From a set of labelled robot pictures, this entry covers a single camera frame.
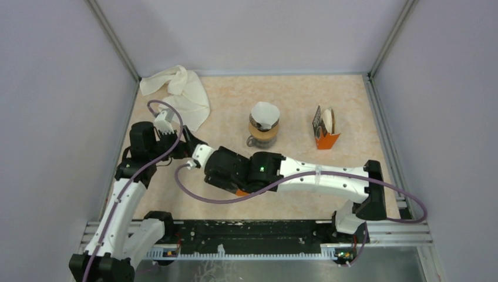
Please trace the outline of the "orange glass flask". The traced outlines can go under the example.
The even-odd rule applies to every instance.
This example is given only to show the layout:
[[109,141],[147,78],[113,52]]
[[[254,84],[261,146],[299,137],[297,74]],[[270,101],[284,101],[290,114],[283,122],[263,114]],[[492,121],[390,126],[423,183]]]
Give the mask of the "orange glass flask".
[[248,196],[248,195],[249,195],[249,193],[244,192],[244,191],[242,191],[242,190],[238,189],[238,190],[235,192],[235,195],[236,195],[236,196],[239,196],[239,197],[243,197],[243,196]]

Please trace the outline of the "clear glass dripper cone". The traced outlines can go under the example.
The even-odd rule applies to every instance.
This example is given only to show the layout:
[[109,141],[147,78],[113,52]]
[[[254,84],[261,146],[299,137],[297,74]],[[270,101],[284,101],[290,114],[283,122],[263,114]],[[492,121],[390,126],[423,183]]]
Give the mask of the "clear glass dripper cone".
[[278,122],[280,120],[273,117],[269,118],[269,117],[250,115],[249,121],[250,125],[255,129],[257,129],[258,131],[267,132],[272,128],[276,127],[276,125],[278,125]]

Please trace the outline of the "white paper coffee filter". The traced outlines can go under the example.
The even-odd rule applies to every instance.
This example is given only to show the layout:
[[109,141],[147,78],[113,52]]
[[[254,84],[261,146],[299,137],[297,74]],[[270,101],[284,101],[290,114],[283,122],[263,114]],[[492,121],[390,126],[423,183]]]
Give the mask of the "white paper coffee filter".
[[268,102],[258,102],[251,110],[253,116],[262,116],[265,118],[280,118],[280,110],[275,105]]

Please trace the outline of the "orange coffee filter box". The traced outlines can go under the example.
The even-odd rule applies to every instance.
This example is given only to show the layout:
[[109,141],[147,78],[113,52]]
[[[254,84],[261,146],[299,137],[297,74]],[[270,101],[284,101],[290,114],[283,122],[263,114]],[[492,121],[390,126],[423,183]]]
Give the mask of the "orange coffee filter box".
[[319,105],[312,120],[315,144],[318,150],[331,149],[340,137],[335,128],[335,114],[332,107],[322,109]]

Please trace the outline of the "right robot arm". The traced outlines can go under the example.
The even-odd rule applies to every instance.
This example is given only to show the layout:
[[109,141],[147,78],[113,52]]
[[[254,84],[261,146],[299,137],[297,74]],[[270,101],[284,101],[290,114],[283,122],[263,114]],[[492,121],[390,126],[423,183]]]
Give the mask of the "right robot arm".
[[331,236],[346,242],[365,221],[387,218],[381,165],[368,160],[361,167],[322,166],[279,153],[244,157],[225,147],[199,145],[193,159],[205,182],[239,196],[263,191],[333,194],[347,199],[333,214]]

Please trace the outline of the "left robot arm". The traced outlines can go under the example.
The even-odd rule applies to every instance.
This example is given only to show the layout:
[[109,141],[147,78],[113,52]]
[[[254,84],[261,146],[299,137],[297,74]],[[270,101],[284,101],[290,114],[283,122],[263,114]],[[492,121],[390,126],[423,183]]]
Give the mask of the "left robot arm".
[[83,253],[73,254],[69,260],[75,281],[133,281],[137,266],[153,245],[175,238],[176,227],[166,211],[148,213],[132,235],[129,227],[157,163],[191,157],[204,142],[187,126],[180,132],[161,132],[152,122],[133,124],[129,139],[99,226]]

